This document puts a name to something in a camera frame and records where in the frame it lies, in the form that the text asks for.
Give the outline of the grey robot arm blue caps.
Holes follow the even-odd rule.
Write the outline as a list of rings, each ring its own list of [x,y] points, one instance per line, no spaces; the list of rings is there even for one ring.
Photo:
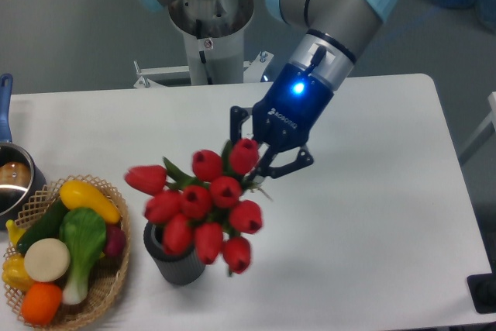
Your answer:
[[[193,85],[243,80],[244,32],[253,0],[139,0],[152,12],[166,9],[184,38]],[[230,135],[240,141],[244,122],[267,146],[245,173],[245,188],[312,164],[306,143],[311,128],[398,0],[265,0],[277,20],[305,35],[268,92],[250,108],[230,110]]]

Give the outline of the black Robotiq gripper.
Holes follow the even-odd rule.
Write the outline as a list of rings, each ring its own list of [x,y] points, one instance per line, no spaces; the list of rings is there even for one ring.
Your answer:
[[[305,144],[310,129],[332,97],[332,90],[325,84],[293,64],[285,64],[253,108],[237,105],[230,108],[232,143],[243,138],[243,124],[252,116],[253,139],[269,145],[263,147],[264,153],[256,166],[243,179],[245,186],[260,187],[267,178],[282,178],[314,164]]]

